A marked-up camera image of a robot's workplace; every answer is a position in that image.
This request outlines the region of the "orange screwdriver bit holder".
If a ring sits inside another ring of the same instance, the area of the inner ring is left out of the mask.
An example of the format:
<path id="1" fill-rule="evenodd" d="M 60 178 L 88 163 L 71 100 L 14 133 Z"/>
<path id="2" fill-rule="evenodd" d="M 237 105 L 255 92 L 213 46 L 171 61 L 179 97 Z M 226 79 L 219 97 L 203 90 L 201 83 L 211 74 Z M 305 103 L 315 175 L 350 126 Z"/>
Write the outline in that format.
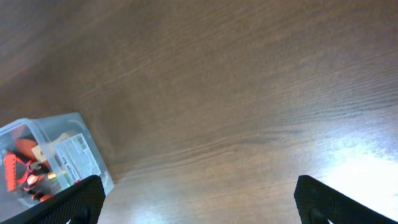
<path id="1" fill-rule="evenodd" d="M 3 159 L 6 173 L 6 187 L 8 192 L 12 192 L 17 188 L 16 180 L 16 155 L 7 152 Z"/>

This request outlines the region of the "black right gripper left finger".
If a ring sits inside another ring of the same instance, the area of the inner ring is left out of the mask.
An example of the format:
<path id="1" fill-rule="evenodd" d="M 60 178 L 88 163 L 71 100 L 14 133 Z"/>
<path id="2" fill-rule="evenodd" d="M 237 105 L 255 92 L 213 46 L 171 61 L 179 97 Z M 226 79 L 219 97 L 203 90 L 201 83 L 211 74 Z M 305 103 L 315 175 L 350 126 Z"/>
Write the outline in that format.
<path id="1" fill-rule="evenodd" d="M 91 175 L 3 224 L 97 224 L 106 198 L 101 178 Z"/>

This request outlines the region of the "orange-black long-nose pliers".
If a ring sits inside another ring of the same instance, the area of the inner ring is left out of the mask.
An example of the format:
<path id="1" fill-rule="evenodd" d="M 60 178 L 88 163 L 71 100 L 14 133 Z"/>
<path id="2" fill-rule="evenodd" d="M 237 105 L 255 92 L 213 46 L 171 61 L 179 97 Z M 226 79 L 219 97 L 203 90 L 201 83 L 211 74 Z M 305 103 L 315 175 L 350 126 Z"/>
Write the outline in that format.
<path id="1" fill-rule="evenodd" d="M 29 174 L 22 178 L 21 195 L 28 197 L 32 201 L 44 202 L 54 196 L 52 184 L 55 180 L 55 174 L 50 173 L 46 175 Z"/>

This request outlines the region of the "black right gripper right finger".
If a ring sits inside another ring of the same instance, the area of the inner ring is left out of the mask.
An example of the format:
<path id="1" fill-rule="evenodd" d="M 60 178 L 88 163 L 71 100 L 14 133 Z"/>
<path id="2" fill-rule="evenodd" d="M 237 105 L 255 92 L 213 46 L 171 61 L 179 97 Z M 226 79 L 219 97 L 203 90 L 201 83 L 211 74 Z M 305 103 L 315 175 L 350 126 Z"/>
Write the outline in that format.
<path id="1" fill-rule="evenodd" d="M 302 224 L 397 224 L 309 175 L 298 177 L 294 199 Z"/>

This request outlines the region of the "clear case of screwdrivers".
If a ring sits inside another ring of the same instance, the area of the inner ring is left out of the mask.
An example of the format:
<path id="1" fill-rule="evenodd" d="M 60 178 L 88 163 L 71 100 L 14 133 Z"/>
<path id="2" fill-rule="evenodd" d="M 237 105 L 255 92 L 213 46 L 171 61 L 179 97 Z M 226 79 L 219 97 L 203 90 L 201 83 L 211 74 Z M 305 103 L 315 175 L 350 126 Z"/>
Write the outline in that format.
<path id="1" fill-rule="evenodd" d="M 60 192 L 71 186 L 68 172 L 65 169 L 61 171 L 60 177 L 57 176 L 56 172 L 49 172 L 45 179 L 53 192 Z"/>

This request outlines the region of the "small red-handled cutting pliers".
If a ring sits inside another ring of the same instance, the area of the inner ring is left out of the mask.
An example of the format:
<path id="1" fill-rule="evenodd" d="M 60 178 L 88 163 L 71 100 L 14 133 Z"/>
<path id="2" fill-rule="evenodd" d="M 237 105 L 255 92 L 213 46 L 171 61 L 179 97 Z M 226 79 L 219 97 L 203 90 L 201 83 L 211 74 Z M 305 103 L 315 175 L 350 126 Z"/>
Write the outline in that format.
<path id="1" fill-rule="evenodd" d="M 21 171 L 16 171 L 18 184 L 34 185 L 50 172 L 45 164 L 26 157 L 17 156 L 16 166 L 22 168 Z"/>

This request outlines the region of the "orange scraper with wooden handle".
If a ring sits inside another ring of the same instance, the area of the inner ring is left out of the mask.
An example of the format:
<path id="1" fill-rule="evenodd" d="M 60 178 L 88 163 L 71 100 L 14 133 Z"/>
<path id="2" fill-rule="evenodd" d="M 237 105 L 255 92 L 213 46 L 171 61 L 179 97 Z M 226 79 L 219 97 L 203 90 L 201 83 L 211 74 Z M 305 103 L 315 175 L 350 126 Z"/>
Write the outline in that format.
<path id="1" fill-rule="evenodd" d="M 62 133 L 56 140 L 46 144 L 45 148 L 40 146 L 36 141 L 30 139 L 16 139 L 14 144 L 16 145 L 17 150 L 24 156 L 30 159 L 35 159 L 39 162 L 47 162 L 45 152 L 48 152 L 48 155 L 50 156 L 54 156 L 55 145 L 69 137 L 72 137 L 72 133 Z"/>

